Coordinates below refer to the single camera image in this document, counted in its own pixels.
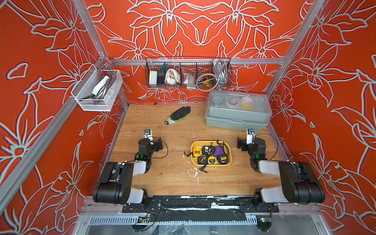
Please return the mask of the black deli tape measure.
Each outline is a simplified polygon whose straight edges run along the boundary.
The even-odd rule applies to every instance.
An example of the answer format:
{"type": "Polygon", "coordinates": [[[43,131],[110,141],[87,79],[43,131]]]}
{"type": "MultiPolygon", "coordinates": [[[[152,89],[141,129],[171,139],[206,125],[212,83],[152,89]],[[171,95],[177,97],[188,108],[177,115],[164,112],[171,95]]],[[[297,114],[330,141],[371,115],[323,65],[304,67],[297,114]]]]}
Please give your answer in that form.
{"type": "Polygon", "coordinates": [[[226,165],[229,162],[229,157],[227,155],[219,155],[216,158],[217,158],[218,164],[220,165],[226,165]]]}

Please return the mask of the purple tape measure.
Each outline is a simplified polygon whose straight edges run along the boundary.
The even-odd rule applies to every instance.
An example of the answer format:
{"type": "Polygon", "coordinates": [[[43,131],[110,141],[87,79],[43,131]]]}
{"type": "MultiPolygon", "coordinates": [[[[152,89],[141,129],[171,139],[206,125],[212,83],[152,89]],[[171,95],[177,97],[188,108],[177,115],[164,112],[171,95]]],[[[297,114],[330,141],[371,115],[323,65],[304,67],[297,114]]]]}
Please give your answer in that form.
{"type": "Polygon", "coordinates": [[[221,156],[225,155],[224,148],[222,146],[215,146],[213,147],[213,156],[221,156]]]}

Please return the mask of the small yellow deli tape measure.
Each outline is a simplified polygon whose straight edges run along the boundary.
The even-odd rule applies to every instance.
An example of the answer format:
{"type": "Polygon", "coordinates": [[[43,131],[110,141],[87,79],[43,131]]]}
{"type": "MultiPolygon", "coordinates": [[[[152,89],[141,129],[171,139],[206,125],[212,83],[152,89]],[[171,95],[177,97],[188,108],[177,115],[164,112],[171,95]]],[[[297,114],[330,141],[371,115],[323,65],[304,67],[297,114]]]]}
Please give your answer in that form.
{"type": "Polygon", "coordinates": [[[214,156],[210,156],[207,160],[208,164],[210,165],[216,165],[217,164],[217,158],[214,156]]]}

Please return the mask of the round yellow tape measure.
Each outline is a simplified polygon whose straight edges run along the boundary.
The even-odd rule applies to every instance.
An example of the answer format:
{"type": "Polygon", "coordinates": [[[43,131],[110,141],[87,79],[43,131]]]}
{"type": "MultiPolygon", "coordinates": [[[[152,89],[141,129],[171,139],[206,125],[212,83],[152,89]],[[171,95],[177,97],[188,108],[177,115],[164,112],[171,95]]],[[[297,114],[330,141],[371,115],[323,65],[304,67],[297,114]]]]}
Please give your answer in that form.
{"type": "Polygon", "coordinates": [[[200,148],[194,148],[193,149],[193,156],[194,157],[200,157],[200,156],[202,156],[202,150],[200,148]]]}

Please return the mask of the yellow black 3m tape measure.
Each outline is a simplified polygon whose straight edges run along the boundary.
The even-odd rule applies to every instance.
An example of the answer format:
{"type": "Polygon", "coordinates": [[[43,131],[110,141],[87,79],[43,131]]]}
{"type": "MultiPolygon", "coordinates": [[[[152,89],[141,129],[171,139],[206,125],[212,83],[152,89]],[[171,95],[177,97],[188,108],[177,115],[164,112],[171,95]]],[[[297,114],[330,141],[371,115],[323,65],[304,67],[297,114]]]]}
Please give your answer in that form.
{"type": "Polygon", "coordinates": [[[198,162],[199,165],[207,164],[207,156],[202,155],[202,156],[198,157],[197,162],[198,162]]]}

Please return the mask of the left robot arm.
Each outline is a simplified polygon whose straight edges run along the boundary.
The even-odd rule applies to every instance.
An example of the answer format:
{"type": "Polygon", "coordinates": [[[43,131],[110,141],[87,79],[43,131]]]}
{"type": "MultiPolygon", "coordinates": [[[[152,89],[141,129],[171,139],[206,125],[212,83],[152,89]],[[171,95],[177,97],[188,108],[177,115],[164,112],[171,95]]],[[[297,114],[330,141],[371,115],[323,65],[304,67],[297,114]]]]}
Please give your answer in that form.
{"type": "Polygon", "coordinates": [[[143,138],[139,140],[139,151],[132,161],[107,162],[102,170],[93,193],[96,203],[108,204],[147,204],[145,189],[132,187],[134,176],[148,173],[153,153],[163,149],[162,138],[143,138]]]}

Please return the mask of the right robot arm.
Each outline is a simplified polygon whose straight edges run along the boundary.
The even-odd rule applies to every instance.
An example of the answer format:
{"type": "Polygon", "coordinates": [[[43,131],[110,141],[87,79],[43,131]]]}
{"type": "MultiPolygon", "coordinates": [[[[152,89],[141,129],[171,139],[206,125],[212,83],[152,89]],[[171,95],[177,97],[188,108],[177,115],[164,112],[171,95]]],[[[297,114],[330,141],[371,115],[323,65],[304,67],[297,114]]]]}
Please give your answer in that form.
{"type": "Polygon", "coordinates": [[[322,203],[325,191],[307,162],[272,161],[266,158],[265,140],[237,138],[237,148],[247,152],[251,168],[258,173],[278,176],[281,185],[256,189],[253,204],[260,203],[322,203]]]}

